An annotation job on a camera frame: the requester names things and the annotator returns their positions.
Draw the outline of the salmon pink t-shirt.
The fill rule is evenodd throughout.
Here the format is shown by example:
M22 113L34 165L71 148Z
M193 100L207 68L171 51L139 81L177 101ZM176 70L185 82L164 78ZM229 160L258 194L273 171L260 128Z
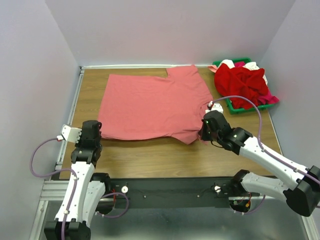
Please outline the salmon pink t-shirt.
M101 136L123 141L198 139L213 97L195 65L167 68L167 77L110 74L98 121Z

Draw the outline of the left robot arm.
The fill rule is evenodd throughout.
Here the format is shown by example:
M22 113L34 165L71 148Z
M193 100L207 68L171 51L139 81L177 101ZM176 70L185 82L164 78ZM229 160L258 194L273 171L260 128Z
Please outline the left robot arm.
M48 240L89 240L91 221L100 198L111 191L107 173L95 173L101 156L102 123L83 122L81 128L64 125L59 139L75 144L71 153L71 172L62 204L54 221L46 222Z

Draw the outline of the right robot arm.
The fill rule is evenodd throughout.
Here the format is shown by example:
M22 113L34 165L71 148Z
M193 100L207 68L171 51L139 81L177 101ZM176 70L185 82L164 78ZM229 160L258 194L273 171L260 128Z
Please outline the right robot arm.
M233 152L261 165L274 178L240 170L231 180L230 191L241 196L258 193L285 202L295 213L309 217L320 203L320 169L298 164L277 153L250 132L231 127L224 115L207 111L202 120L200 138L217 142L224 150Z

